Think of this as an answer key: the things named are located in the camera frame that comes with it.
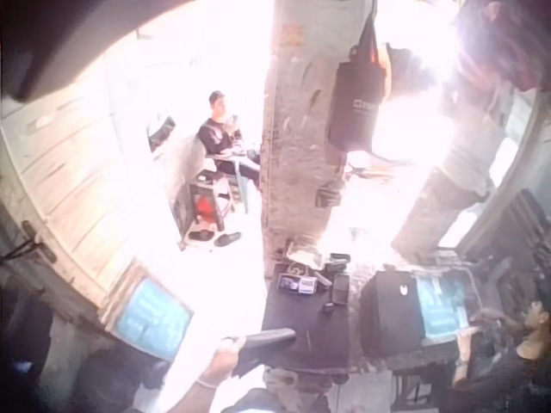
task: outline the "punching bag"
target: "punching bag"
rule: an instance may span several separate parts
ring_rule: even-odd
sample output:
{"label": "punching bag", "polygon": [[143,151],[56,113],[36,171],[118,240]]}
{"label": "punching bag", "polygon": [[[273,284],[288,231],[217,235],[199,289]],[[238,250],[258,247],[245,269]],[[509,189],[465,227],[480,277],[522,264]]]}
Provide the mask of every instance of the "punching bag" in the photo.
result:
{"label": "punching bag", "polygon": [[385,70],[379,64],[375,38],[375,5],[350,61],[338,66],[327,140],[339,151],[371,152],[379,106],[385,95]]}

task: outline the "table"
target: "table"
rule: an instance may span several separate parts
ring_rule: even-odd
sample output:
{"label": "table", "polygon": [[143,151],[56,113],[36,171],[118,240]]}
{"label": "table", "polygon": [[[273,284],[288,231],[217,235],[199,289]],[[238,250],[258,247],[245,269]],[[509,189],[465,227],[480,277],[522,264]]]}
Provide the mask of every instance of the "table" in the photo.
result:
{"label": "table", "polygon": [[[270,286],[269,290],[269,298],[268,298],[268,304],[267,304],[267,312],[270,311],[271,308],[274,308],[274,305],[277,305],[277,298],[274,299],[275,293],[278,293],[277,290],[277,276],[282,271],[282,268],[285,268],[285,265],[278,264],[275,267],[275,274],[274,274],[274,281],[272,282],[272,285]],[[413,273],[415,275],[420,274],[427,274],[432,276],[438,276],[438,273],[441,273],[444,270],[447,270],[450,268],[418,268]],[[277,357],[271,363],[273,367],[281,367],[281,368],[287,368],[289,370],[294,370],[298,372],[304,372],[304,373],[322,373],[322,374],[347,374],[347,373],[375,373],[375,372],[381,372],[384,370],[404,370],[409,368],[415,368],[415,367],[422,367],[427,366],[430,363],[445,363],[449,361],[454,361],[457,359],[459,355],[459,351],[457,348],[456,340],[454,336],[445,337],[443,339],[425,339],[423,342],[423,346],[421,349],[417,351],[413,351],[411,353],[406,354],[397,354],[395,356],[387,357],[384,359],[367,359],[363,356],[361,343],[360,343],[360,296],[361,291],[365,284],[368,282],[368,280],[375,274],[374,269],[369,268],[357,268],[356,270],[353,270],[350,274],[350,292],[349,292],[349,306],[348,309],[345,311],[343,310],[345,307],[337,308],[338,311],[344,311],[344,313],[340,313],[337,316],[337,319],[342,320],[343,314],[346,316],[347,325],[342,326],[338,325],[338,323],[325,323],[325,327],[327,330],[325,331],[327,335],[327,341],[333,342],[337,340],[337,344],[335,344],[339,350],[340,353],[339,357],[344,352],[342,350],[343,346],[347,342],[349,345],[348,348],[348,363],[344,363],[341,367],[334,367],[334,366],[316,366],[314,368],[308,368],[308,367],[302,367],[302,366],[290,366],[286,363],[279,364],[281,360],[283,360],[283,357]],[[471,285],[469,286],[476,292],[476,287],[472,278],[472,275],[469,274],[469,280],[471,281]],[[325,301],[327,302],[328,298],[320,295],[321,302]],[[286,322],[285,320],[281,320],[281,324],[277,325],[277,322],[270,321],[268,323],[265,323],[263,325],[263,328],[278,328],[278,327],[290,327],[289,325],[284,325]],[[343,340],[341,337],[342,334],[346,334],[348,332],[348,340]]]}

